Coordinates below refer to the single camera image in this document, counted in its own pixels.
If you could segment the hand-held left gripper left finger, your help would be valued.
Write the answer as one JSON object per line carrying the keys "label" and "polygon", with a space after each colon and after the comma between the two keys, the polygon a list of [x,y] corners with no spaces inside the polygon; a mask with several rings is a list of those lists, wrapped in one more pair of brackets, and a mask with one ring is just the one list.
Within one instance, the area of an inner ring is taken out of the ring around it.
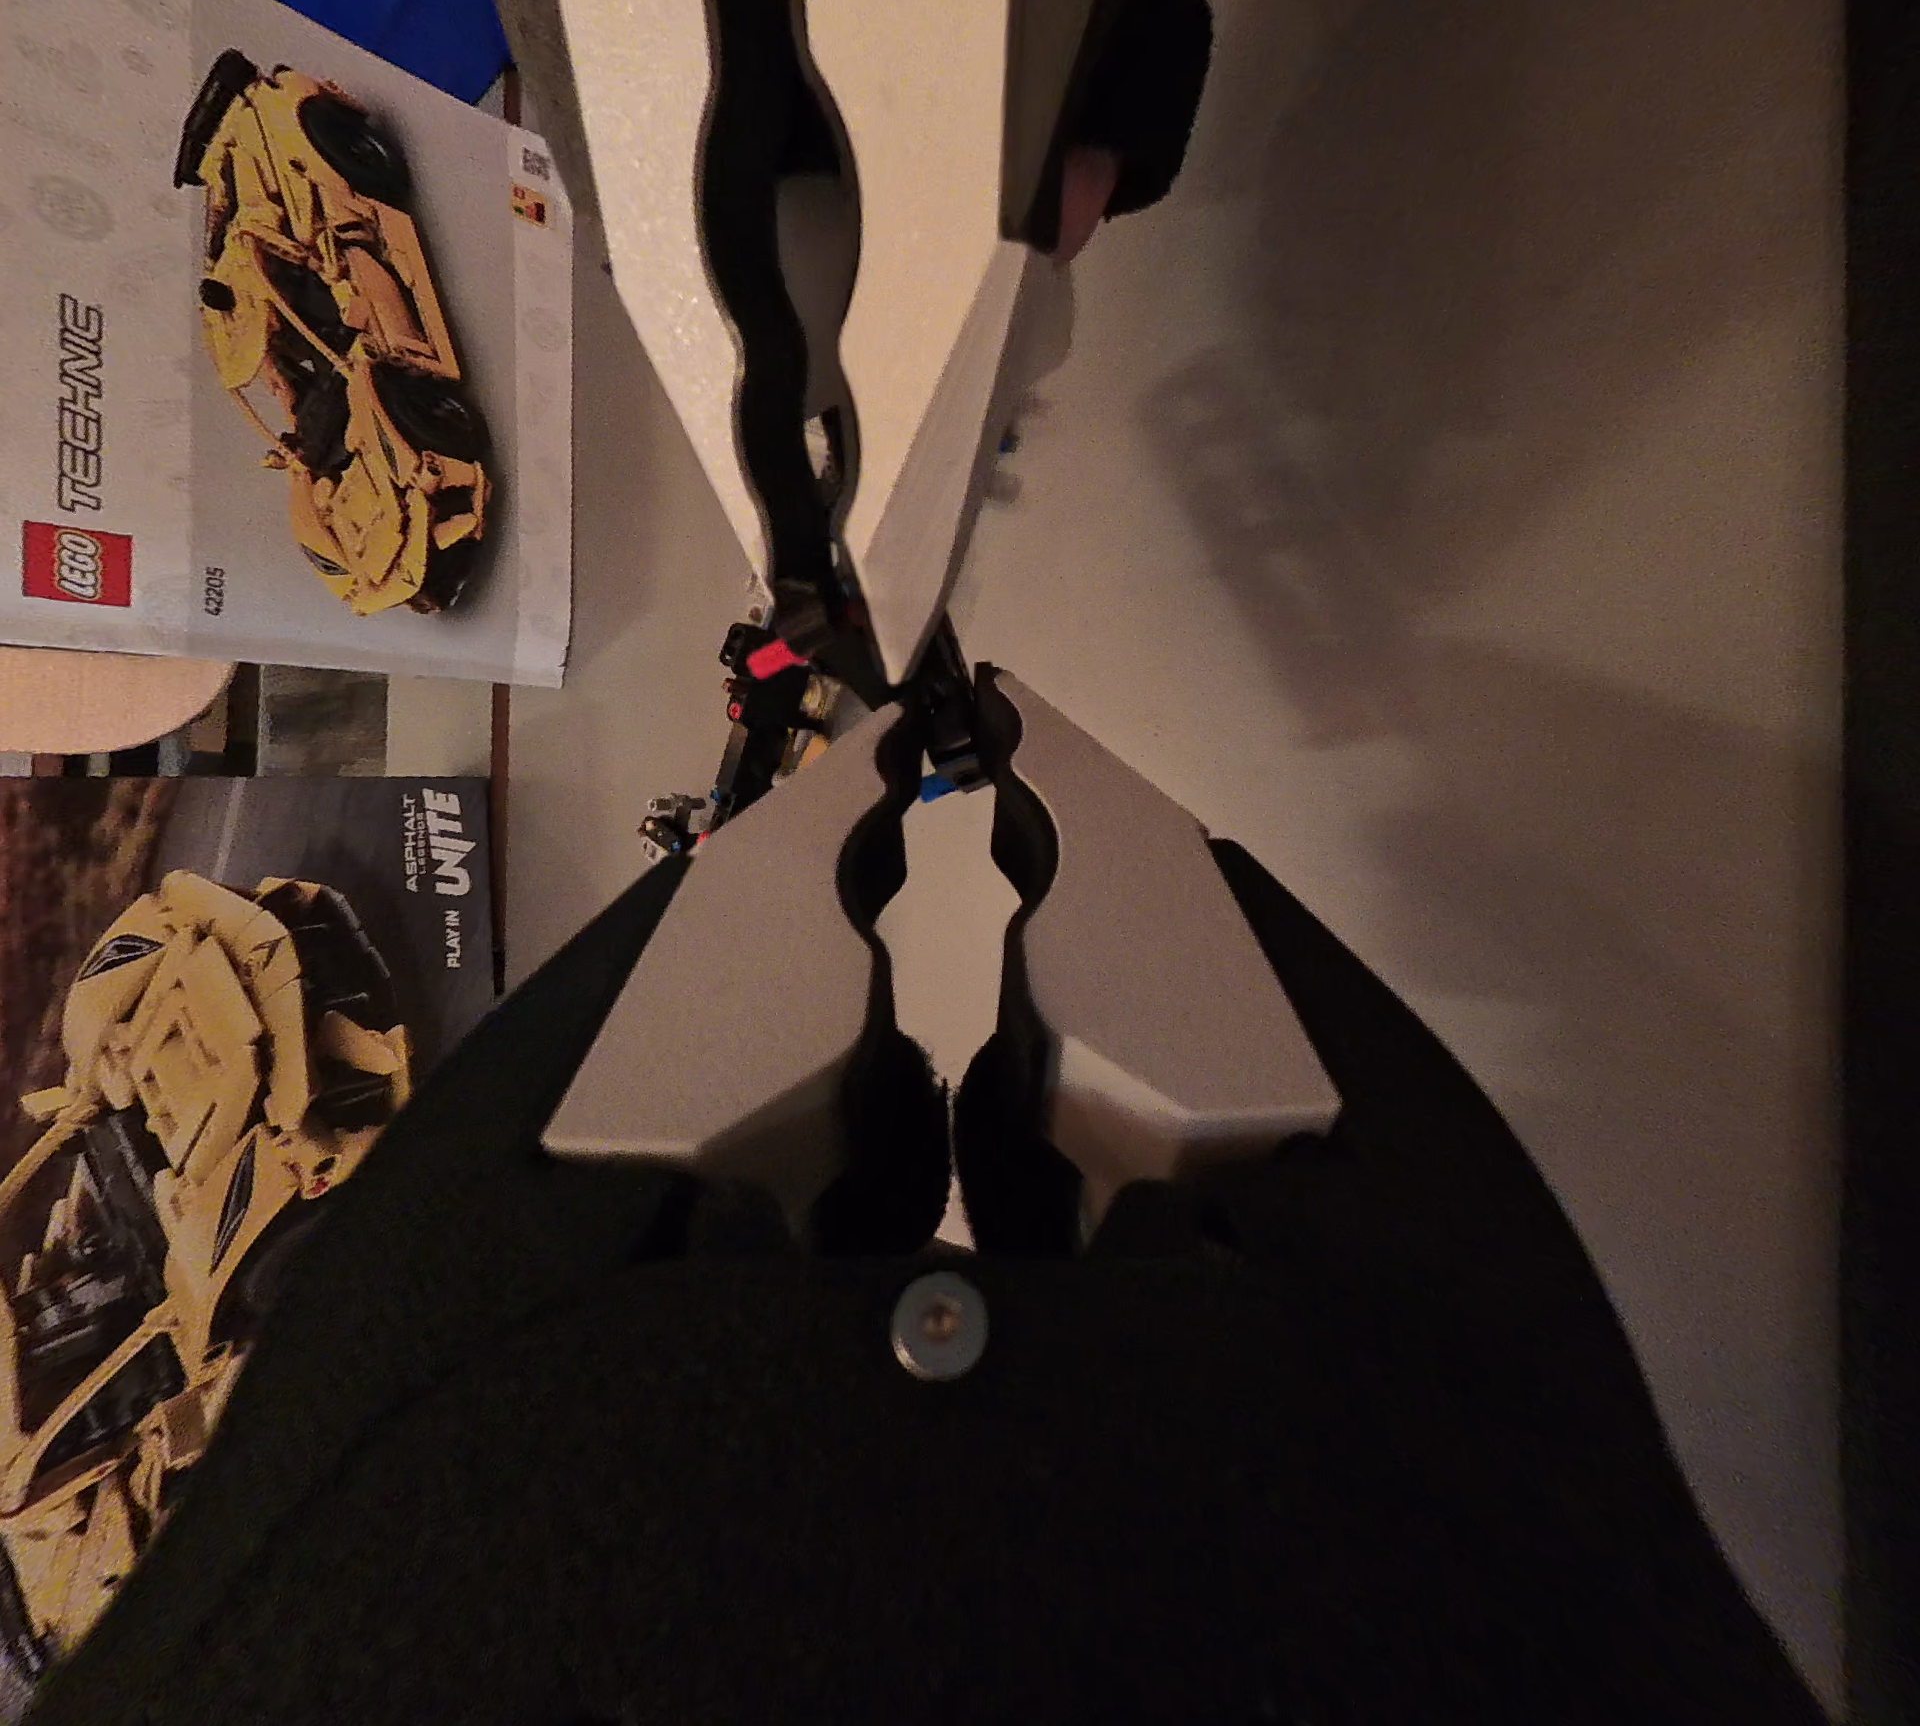
{"label": "hand-held left gripper left finger", "polygon": [[876,931],[907,877],[922,732],[870,712],[701,844],[542,1141],[748,1183],[800,1232],[934,1232],[945,1094]]}

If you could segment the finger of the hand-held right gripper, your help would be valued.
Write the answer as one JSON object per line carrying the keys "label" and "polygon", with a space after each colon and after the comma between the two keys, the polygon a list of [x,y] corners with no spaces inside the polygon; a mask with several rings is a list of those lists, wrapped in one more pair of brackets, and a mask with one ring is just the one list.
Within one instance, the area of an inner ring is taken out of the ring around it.
{"label": "finger of the hand-held right gripper", "polygon": [[840,539],[858,201],[799,0],[496,5],[774,620],[866,624]]}
{"label": "finger of the hand-held right gripper", "polygon": [[1033,297],[1066,109],[1123,0],[802,0],[858,190],[837,332],[858,471],[840,539],[903,682],[945,613],[989,463],[1045,370]]}

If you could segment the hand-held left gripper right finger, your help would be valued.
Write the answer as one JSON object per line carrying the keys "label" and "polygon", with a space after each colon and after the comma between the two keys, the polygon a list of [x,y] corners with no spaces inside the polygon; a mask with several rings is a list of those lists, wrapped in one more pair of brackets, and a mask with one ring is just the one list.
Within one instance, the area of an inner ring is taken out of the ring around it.
{"label": "hand-held left gripper right finger", "polygon": [[1020,902],[956,1099],[969,1226],[1096,1227],[1127,1185],[1331,1131],[1331,1077],[1201,821],[1015,674],[975,689]]}

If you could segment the black toy brick frame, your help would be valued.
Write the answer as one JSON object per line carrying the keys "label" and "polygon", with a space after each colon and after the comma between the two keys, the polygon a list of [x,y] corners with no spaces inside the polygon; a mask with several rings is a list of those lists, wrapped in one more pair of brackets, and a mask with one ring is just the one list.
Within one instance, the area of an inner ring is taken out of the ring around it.
{"label": "black toy brick frame", "polygon": [[[774,634],[767,606],[727,628],[719,656],[727,674],[727,745],[706,794],[648,803],[638,837],[651,867],[697,849],[712,831],[827,753],[866,709],[853,685]],[[975,742],[971,674],[951,617],[936,624],[916,682],[928,716],[917,799],[971,790],[989,773]]]}

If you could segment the grey desk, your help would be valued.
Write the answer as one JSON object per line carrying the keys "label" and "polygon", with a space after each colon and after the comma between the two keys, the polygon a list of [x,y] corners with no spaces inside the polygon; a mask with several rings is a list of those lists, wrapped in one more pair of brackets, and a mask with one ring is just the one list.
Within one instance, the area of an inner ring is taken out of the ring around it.
{"label": "grey desk", "polygon": [[1221,0],[984,640],[1490,1089],[1838,1693],[1840,0]]}

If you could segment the person's right hand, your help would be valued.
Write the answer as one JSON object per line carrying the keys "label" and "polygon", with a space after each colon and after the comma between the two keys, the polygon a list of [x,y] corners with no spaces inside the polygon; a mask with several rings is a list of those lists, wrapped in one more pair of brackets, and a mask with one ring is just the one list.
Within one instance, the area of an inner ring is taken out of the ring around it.
{"label": "person's right hand", "polygon": [[1054,255],[1069,262],[1108,217],[1165,199],[1187,154],[1211,67],[1208,0],[1123,0],[1069,126]]}

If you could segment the grey instruction booklet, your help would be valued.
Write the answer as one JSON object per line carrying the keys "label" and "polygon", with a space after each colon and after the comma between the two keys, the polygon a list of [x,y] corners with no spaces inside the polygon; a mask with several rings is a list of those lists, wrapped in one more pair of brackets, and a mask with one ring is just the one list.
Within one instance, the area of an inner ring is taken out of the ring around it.
{"label": "grey instruction booklet", "polygon": [[2,637],[558,685],[576,213],[274,0],[2,0]]}

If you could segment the toy car box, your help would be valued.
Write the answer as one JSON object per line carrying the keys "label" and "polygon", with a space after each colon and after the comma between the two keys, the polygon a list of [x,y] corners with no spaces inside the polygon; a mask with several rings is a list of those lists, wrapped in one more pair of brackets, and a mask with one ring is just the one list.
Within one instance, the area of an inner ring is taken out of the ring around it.
{"label": "toy car box", "polygon": [[478,776],[8,776],[4,1721],[170,1519],[301,1245],[496,998]]}

